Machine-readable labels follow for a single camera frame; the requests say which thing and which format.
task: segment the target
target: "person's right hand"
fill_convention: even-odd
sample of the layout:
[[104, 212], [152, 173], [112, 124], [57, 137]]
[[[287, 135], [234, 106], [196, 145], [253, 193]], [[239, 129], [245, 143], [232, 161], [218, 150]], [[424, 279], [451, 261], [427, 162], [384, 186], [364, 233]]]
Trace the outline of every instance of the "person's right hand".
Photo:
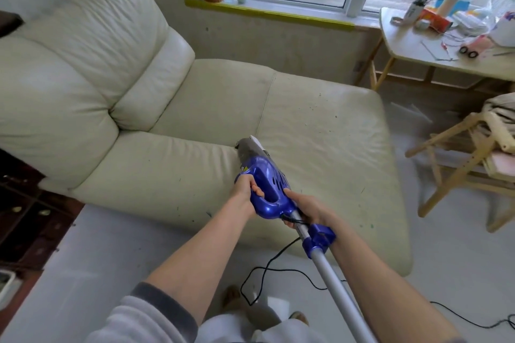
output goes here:
[[[296, 193], [290, 189], [283, 189], [284, 194], [297, 204], [299, 210], [308, 218], [309, 223], [319, 223], [330, 227], [331, 221], [336, 219], [336, 213], [325, 206], [312, 195]], [[293, 228], [293, 223], [284, 222], [288, 227]]]

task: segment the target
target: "sweater sleeve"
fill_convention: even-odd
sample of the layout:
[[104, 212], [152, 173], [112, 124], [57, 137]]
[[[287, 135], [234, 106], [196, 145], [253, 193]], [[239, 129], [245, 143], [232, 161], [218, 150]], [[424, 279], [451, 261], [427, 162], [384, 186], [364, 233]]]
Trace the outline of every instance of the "sweater sleeve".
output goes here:
[[113, 309], [106, 325], [86, 343], [193, 343], [193, 316], [158, 288], [142, 282]]

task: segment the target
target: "wooden table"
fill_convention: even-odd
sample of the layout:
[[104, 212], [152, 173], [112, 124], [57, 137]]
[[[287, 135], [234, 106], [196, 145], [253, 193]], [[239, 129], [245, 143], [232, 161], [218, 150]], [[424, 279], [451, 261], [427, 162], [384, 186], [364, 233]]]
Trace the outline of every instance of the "wooden table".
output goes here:
[[[390, 23], [393, 16], [402, 17], [403, 11], [393, 8], [381, 8], [380, 24], [381, 24], [381, 39], [366, 61], [364, 69], [358, 75], [355, 85], [357, 85], [364, 74], [370, 67], [370, 87], [372, 90], [377, 91], [383, 84], [385, 79], [399, 81], [400, 83], [417, 83], [422, 85], [431, 85], [433, 87], [453, 89], [453, 90], [473, 90], [480, 86], [485, 79], [473, 83], [471, 86], [460, 88], [457, 86], [449, 86], [446, 84], [433, 81], [433, 75], [436, 68], [444, 68], [468, 74], [474, 74], [483, 78], [493, 78], [500, 80], [512, 81], [515, 80], [515, 54], [505, 56], [487, 56], [484, 58], [469, 59], [464, 56], [457, 56], [458, 60], [455, 61], [441, 61], [435, 60], [431, 53], [422, 45], [421, 40], [435, 41], [440, 43], [442, 36], [435, 31], [429, 29], [426, 31], [419, 31], [413, 27], [399, 27]], [[385, 44], [390, 54], [390, 59], [382, 72], [377, 72], [374, 65], [374, 58], [382, 44]], [[457, 53], [456, 47], [449, 47], [449, 53], [454, 56]], [[425, 78], [414, 79], [406, 76], [398, 76], [390, 74], [391, 67], [395, 64], [396, 60], [406, 60], [416, 62], [428, 66]]]

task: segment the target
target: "paper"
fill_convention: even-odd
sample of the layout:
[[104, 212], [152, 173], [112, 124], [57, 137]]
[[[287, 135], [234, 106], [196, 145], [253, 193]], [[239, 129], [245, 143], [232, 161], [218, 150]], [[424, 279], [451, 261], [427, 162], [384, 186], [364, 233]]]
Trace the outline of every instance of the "paper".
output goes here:
[[429, 40], [421, 40], [422, 45], [428, 50], [428, 52], [434, 57], [436, 61], [453, 61], [458, 60], [457, 57], [452, 57], [448, 52], [447, 47], [441, 41], [429, 41]]

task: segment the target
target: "tile floor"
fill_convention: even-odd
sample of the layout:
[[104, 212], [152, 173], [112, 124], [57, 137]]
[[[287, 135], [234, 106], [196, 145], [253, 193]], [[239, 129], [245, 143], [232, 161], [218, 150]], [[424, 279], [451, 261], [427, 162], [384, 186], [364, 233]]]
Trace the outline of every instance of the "tile floor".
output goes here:
[[[404, 151], [441, 129], [444, 122], [429, 115], [433, 124], [395, 105], [386, 104], [395, 145], [415, 265], [407, 278], [428, 299], [443, 302], [463, 316], [491, 324], [515, 313], [515, 223], [496, 234], [486, 232], [487, 212], [505, 201], [468, 189], [454, 190], [425, 219], [417, 216], [419, 199], [431, 192], [433, 181], [426, 159], [404, 158]], [[102, 326], [119, 299], [189, 236], [160, 223], [96, 206], [86, 206], [46, 267], [35, 289], [0, 339], [1, 343], [82, 342]], [[231, 257], [220, 288], [243, 281], [255, 265], [274, 255], [238, 247]], [[283, 255], [277, 268], [305, 271], [321, 284], [308, 260]], [[255, 289], [260, 274], [248, 290]], [[281, 317], [305, 312], [311, 325], [329, 342], [352, 342], [352, 337], [327, 292], [313, 289], [296, 273], [270, 272], [264, 295]], [[482, 330], [443, 313], [470, 343], [515, 341], [506, 324]]]

